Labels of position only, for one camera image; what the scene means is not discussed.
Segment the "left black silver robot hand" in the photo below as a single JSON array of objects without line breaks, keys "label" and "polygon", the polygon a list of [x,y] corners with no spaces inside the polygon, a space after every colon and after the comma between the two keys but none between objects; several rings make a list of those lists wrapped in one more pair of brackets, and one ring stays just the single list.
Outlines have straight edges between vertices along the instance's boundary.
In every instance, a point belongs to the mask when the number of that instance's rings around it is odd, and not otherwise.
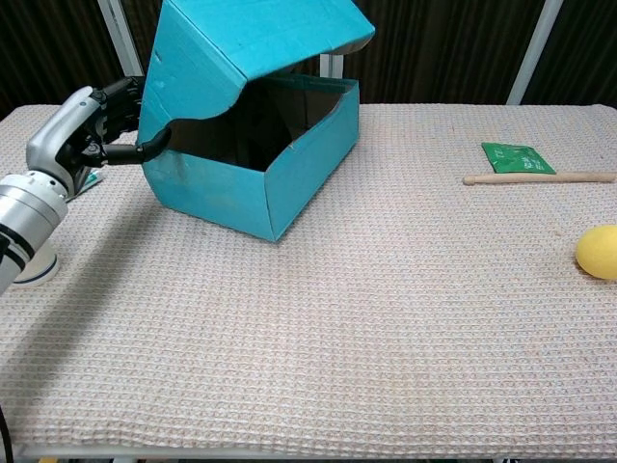
[{"label": "left black silver robot hand", "polygon": [[104,88],[74,92],[28,141],[28,169],[55,178],[72,197],[92,168],[154,159],[171,141],[167,126],[146,142],[116,143],[123,133],[138,129],[145,82],[143,76],[129,76]]}]

